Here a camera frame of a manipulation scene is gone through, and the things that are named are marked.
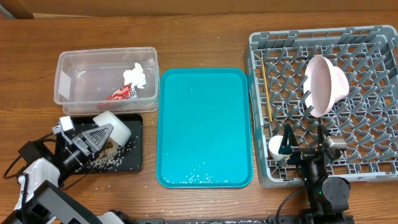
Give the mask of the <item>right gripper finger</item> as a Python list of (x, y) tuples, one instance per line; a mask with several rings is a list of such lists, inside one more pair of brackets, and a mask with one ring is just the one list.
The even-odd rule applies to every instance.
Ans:
[(290, 124), (284, 126), (284, 134), (282, 136), (282, 142), (280, 144), (278, 153), (282, 155), (291, 155), (297, 153), (299, 145), (295, 138), (295, 134)]
[(319, 124), (317, 128), (317, 136), (318, 136), (317, 143), (318, 145), (321, 145), (324, 143), (325, 139), (328, 136), (331, 136), (331, 134), (323, 124)]

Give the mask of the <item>white cup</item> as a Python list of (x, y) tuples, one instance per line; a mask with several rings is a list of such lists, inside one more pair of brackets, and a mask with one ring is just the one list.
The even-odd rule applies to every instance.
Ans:
[(271, 157), (276, 160), (280, 161), (282, 159), (289, 159), (289, 155), (279, 154), (279, 148), (282, 144), (283, 136), (275, 135), (273, 136), (268, 142), (268, 151)]

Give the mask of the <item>grey bowl with food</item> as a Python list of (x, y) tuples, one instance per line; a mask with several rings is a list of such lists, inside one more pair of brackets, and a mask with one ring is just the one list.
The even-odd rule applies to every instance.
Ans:
[(93, 121), (98, 126), (112, 124), (113, 130), (110, 134), (110, 138), (119, 146), (125, 146), (127, 140), (131, 137), (130, 129), (110, 111), (105, 111), (95, 116)]

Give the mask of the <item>wooden chopstick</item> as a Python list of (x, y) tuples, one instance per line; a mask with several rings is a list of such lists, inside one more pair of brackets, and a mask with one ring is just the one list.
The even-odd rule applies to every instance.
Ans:
[(272, 118), (272, 108), (271, 108), (271, 102), (269, 99), (269, 90), (267, 86), (267, 79), (266, 79), (266, 70), (265, 70), (265, 65), (264, 65), (264, 58), (261, 56), (261, 72), (262, 72), (262, 77), (263, 77), (263, 82), (264, 82), (264, 89), (266, 93), (266, 101), (267, 101), (267, 110), (268, 110), (268, 115), (269, 115), (269, 122), (273, 122)]

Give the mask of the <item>white round plate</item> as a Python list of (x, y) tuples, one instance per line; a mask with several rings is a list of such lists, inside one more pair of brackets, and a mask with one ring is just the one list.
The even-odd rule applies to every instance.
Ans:
[(305, 99), (306, 107), (312, 107), (310, 114), (316, 118), (326, 115), (335, 103), (335, 68), (321, 55), (315, 55), (309, 61), (303, 84), (304, 93), (310, 94)]

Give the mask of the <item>red snack wrapper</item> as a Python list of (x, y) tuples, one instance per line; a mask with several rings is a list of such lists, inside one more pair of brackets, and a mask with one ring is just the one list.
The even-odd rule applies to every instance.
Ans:
[(116, 90), (112, 95), (110, 95), (107, 100), (124, 100), (130, 98), (137, 98), (137, 93), (132, 83), (124, 85), (122, 88)]

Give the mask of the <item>white tissue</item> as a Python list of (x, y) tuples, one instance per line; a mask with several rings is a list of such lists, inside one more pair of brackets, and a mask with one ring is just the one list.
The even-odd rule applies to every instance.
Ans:
[(132, 70), (125, 70), (123, 73), (124, 84), (131, 84), (132, 87), (137, 87), (140, 89), (144, 88), (146, 84), (146, 76), (144, 74), (144, 69), (141, 64), (135, 63)]

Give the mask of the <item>pink bowl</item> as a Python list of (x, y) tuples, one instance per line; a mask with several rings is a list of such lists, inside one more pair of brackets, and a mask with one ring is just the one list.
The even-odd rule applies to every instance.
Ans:
[(336, 85), (334, 87), (335, 89), (335, 103), (337, 101), (342, 100), (344, 97), (346, 97), (349, 93), (349, 83), (348, 79), (342, 71), (341, 68), (335, 66), (335, 75), (336, 75)]

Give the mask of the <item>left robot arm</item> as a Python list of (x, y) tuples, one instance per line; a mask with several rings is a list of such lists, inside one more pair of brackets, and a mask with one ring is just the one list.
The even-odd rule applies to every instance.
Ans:
[(95, 215), (62, 187), (75, 171), (89, 168), (109, 140), (123, 146), (130, 135), (127, 127), (109, 121), (79, 133), (72, 124), (59, 123), (50, 134), (27, 142), (19, 150), (26, 165), (13, 175), (21, 187), (19, 199), (4, 222), (137, 224), (120, 210)]

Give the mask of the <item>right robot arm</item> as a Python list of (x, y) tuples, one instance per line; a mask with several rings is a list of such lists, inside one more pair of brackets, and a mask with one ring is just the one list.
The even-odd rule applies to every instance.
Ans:
[[(279, 153), (288, 155), (287, 163), (296, 168), (303, 181), (303, 188), (289, 195), (278, 207), (277, 223), (354, 223), (353, 217), (344, 215), (349, 209), (351, 184), (342, 177), (331, 177), (327, 165), (342, 155), (347, 147), (341, 136), (335, 136), (319, 124), (317, 146), (301, 148), (289, 124), (285, 125)], [(280, 214), (283, 206), (295, 195), (305, 192), (308, 208), (298, 215)]]

